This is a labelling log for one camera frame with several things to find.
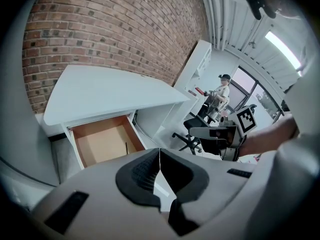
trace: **black slot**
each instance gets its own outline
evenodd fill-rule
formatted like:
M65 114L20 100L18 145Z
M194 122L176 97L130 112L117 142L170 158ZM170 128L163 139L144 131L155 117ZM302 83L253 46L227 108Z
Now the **black slot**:
M244 171L244 170L238 170L238 169L230 169L227 171L228 174L233 174L233 175L237 175L240 177L244 177L244 178L250 178L252 172L249 171Z
M88 198L87 193L76 191L44 222L48 227L64 234Z

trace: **pipe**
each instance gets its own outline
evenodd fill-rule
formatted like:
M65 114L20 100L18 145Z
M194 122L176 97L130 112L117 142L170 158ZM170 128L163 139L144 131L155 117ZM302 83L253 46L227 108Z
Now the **pipe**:
M220 40L221 40L221 6L220 0L213 0L214 2L214 14L216 16L216 27L217 27L217 34L216 34L216 49L220 50Z
M213 47L216 45L216 27L215 27L215 17L214 17L214 9L212 6L212 0L209 0L209 8L210 8L210 15L212 20L212 33L213 33Z
M208 21L208 27L209 27L209 37L210 37L210 43L212 44L212 38L213 38L213 27L212 27L212 20L210 20L211 15L210 15L210 8L209 8L209 0L202 0L204 4L204 9L205 9L205 15L206 19Z
M222 33L222 48L223 51L226 46L228 21L229 21L229 0L223 0L223 33Z

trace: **ceiling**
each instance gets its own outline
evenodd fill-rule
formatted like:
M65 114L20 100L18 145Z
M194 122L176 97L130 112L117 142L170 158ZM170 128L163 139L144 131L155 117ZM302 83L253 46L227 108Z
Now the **ceiling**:
M272 85L282 91L297 81L299 75L295 68L265 36L269 31L274 33L300 60L308 37L308 28L303 20L288 19L281 15L271 19L262 9L262 19L256 20L246 0L211 0L213 28L210 2L204 1L210 33L215 37L212 43L216 49L227 50L254 64L255 69L268 74Z

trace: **cap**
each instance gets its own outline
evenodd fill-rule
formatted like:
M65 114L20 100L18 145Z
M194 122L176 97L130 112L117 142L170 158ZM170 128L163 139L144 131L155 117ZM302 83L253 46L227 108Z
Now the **cap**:
M226 78L226 79L230 80L231 76L228 74L224 74L224 75L219 75L219 78Z

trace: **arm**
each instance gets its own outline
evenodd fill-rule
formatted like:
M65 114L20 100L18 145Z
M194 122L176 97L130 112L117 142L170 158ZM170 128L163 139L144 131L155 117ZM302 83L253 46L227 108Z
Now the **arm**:
M220 101L220 102L227 102L227 99L224 96L220 96L219 94L216 95L216 98Z
M297 130L297 124L291 114L269 127L249 134L239 148L239 157L277 150L285 141L290 140Z

